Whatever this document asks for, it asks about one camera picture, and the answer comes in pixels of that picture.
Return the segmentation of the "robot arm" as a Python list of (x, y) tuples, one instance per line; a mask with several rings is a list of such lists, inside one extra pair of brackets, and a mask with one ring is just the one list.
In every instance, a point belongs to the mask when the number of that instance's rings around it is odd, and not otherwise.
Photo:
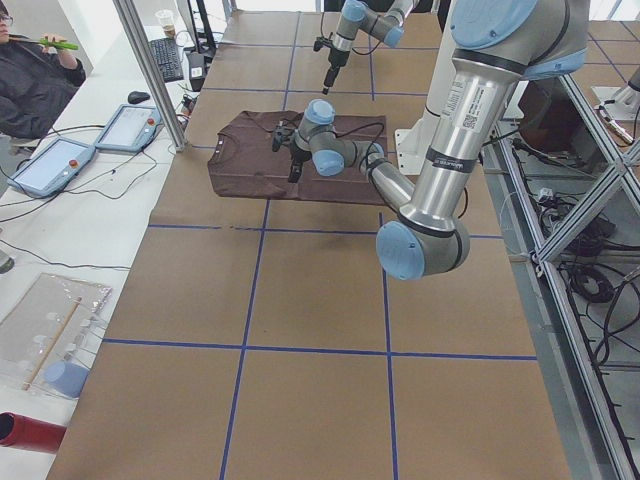
[(346, 66), (359, 31), (389, 47), (396, 47), (404, 35), (404, 23), (418, 1), (394, 1), (384, 14), (378, 14), (363, 1), (346, 1), (341, 8), (336, 32), (323, 34), (314, 41), (313, 50), (329, 49), (330, 66), (323, 81), (322, 93), (327, 95), (340, 70)]
[(341, 139), (335, 111), (311, 101), (290, 138), (291, 171), (311, 161), (322, 176), (356, 167), (397, 217), (376, 236), (383, 269), (400, 280), (451, 271), (469, 236), (455, 209), (515, 85), (578, 70), (587, 50), (585, 1), (459, 1), (448, 28), (455, 70), (419, 178), (406, 178), (373, 141)]

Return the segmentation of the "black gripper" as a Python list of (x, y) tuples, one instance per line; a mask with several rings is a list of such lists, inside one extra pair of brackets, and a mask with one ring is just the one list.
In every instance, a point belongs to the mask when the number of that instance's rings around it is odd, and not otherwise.
[(327, 70), (323, 81), (323, 95), (327, 95), (329, 93), (330, 89), (334, 86), (338, 71), (347, 64), (348, 52), (339, 49), (331, 49), (328, 60), (330, 62), (330, 69)]
[(306, 151), (298, 147), (290, 148), (291, 168), (287, 181), (289, 183), (297, 183), (301, 177), (301, 170), (306, 162)]

